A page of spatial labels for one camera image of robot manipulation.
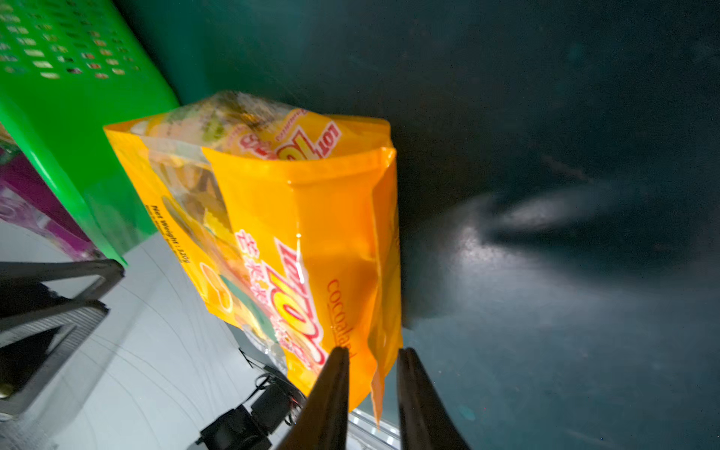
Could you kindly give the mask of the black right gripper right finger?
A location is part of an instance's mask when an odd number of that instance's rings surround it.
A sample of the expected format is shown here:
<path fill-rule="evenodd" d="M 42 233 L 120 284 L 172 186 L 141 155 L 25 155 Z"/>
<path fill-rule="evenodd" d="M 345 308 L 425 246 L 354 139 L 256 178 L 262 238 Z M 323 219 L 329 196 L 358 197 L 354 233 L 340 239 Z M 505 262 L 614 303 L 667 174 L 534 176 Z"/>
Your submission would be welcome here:
<path fill-rule="evenodd" d="M 397 357 L 402 449 L 469 449 L 450 419 L 425 368 L 412 348 Z"/>

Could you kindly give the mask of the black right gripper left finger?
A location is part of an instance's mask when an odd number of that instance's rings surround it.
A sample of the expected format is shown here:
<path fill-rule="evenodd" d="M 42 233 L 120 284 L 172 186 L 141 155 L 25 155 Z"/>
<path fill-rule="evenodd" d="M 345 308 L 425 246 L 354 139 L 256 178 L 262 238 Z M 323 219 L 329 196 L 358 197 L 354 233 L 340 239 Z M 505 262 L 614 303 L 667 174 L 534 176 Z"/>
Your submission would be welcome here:
<path fill-rule="evenodd" d="M 350 353 L 332 350 L 295 425 L 277 449 L 345 449 L 349 415 Z"/>

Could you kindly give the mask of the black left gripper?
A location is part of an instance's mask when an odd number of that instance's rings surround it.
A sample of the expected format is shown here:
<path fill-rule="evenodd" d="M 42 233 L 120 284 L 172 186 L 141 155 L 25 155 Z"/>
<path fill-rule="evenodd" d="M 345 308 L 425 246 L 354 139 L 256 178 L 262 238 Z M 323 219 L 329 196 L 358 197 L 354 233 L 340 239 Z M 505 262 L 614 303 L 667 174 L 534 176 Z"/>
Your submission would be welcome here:
<path fill-rule="evenodd" d="M 1 262 L 1 414 L 21 416 L 108 316 L 125 276 L 116 260 Z M 43 283 L 93 278 L 74 299 Z"/>

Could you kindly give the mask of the purple grape candy bag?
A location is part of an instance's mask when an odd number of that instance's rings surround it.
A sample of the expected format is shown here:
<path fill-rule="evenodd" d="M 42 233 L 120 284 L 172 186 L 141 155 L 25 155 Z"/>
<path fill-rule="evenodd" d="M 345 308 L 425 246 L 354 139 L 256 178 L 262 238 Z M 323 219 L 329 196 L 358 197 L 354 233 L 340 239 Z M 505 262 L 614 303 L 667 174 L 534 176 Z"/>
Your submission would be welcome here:
<path fill-rule="evenodd" d="M 104 257 L 20 152 L 1 151 L 1 219 L 43 237 L 72 260 Z"/>

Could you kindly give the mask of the yellow corn candy bag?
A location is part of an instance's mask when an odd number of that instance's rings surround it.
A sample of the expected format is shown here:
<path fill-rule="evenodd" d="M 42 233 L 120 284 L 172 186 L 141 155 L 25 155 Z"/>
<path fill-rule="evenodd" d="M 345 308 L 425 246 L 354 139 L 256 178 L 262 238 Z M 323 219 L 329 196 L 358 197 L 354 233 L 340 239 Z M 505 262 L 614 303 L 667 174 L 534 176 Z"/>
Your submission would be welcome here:
<path fill-rule="evenodd" d="M 225 91 L 104 131 L 208 311 L 304 394 L 347 349 L 350 407 L 381 416 L 402 344 L 388 122 Z"/>

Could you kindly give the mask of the green plastic basket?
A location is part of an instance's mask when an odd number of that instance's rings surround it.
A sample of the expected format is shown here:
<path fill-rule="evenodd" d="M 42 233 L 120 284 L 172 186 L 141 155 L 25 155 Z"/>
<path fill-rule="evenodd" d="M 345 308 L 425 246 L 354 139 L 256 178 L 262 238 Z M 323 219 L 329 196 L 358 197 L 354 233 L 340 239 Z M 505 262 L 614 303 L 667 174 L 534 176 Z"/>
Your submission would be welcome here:
<path fill-rule="evenodd" d="M 2 126 L 107 258 L 156 228 L 104 130 L 177 105 L 112 2 L 2 3 Z"/>

